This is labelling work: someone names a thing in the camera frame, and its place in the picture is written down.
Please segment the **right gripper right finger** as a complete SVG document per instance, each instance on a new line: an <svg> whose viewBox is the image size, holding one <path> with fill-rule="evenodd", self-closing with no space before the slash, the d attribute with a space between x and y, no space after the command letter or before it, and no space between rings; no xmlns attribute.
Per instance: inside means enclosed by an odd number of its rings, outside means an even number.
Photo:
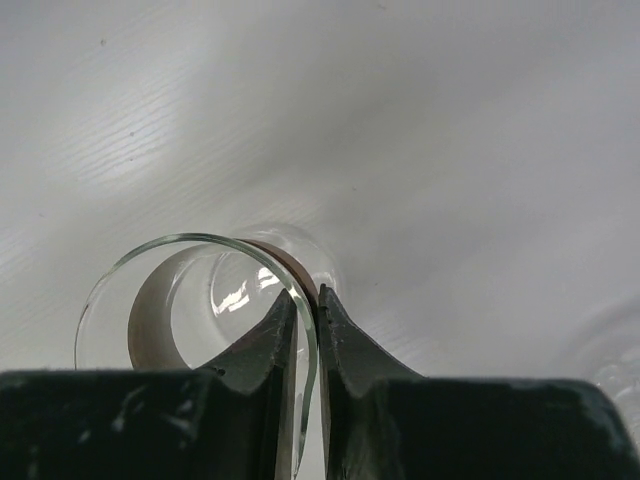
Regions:
<svg viewBox="0 0 640 480"><path fill-rule="evenodd" d="M635 479L613 403L565 379L425 377L322 287L317 311L330 479Z"/></svg>

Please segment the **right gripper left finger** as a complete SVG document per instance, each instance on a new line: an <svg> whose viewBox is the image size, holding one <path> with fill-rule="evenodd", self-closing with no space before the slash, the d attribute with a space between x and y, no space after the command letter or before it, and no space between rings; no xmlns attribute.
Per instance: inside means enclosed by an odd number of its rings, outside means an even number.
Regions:
<svg viewBox="0 0 640 480"><path fill-rule="evenodd" d="M5 372L5 479L288 479L297 311L194 370Z"/></svg>

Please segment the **glass beaker with brown band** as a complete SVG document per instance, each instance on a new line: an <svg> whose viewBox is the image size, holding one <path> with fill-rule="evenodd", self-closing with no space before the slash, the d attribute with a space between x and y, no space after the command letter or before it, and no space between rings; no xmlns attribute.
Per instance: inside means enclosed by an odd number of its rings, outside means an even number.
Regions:
<svg viewBox="0 0 640 480"><path fill-rule="evenodd" d="M293 308L285 371L296 477L309 422L318 353L311 306L321 285L343 281L335 259L305 231L279 224L238 237L179 233L146 242L118 260L93 287L76 330L78 370L196 369L240 347L274 310Z"/></svg>

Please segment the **clear glass dripper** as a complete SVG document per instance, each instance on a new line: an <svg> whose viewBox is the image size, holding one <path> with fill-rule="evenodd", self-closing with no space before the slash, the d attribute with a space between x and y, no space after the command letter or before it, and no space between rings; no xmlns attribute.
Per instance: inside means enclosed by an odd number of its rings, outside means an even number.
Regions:
<svg viewBox="0 0 640 480"><path fill-rule="evenodd" d="M639 300L600 319L581 349L581 375L603 390L627 421L639 426Z"/></svg>

